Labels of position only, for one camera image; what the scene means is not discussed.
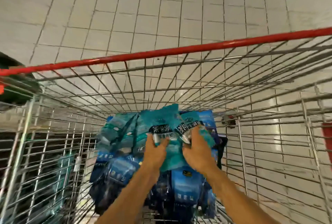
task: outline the metal wire grid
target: metal wire grid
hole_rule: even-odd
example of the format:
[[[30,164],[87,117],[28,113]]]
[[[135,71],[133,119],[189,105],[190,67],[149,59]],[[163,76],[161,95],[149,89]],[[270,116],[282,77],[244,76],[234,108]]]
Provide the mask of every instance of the metal wire grid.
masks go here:
[[[214,110],[219,133],[229,138],[223,169],[266,211],[282,223],[331,223],[331,162],[321,123],[330,122],[332,78],[326,70],[332,65],[332,37],[311,35],[292,41],[282,35],[268,43],[260,43],[260,38],[244,45],[226,42],[201,52],[189,47],[187,54],[174,49],[168,56],[147,52],[152,56],[145,57],[155,56],[150,59],[131,54],[126,61],[121,61],[125,56],[114,56],[114,62],[98,59],[87,66],[67,63],[63,66],[69,68],[35,69],[43,92],[31,94],[24,108],[1,114],[7,120],[0,129],[8,135],[1,140],[8,145],[1,150],[1,222],[7,223],[10,213],[17,222],[36,220],[33,212],[43,204],[36,202],[37,191],[44,190],[38,184],[48,175],[47,167],[65,154],[73,155],[64,167],[72,167],[66,174],[68,184],[50,198],[61,195],[61,221],[85,219],[93,207],[87,179],[92,165],[86,161],[93,159],[89,150],[105,118],[177,102],[182,109]],[[24,91],[26,84],[2,78]],[[235,116],[236,128],[225,126],[225,114]],[[37,190],[24,195],[26,185]],[[29,204],[21,209],[25,200]],[[215,221],[231,223],[221,206],[218,210]]]

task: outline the shopping cart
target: shopping cart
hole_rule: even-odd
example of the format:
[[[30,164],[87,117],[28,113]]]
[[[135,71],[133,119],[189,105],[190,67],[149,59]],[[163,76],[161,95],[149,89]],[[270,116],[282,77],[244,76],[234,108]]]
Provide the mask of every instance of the shopping cart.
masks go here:
[[[222,169],[274,218],[332,223],[331,40],[326,28],[0,70],[4,92],[30,100],[0,114],[1,224],[92,223],[89,177],[105,119],[174,102],[213,109],[228,137]],[[195,222],[232,223],[217,209]],[[142,212],[142,222],[162,219]]]

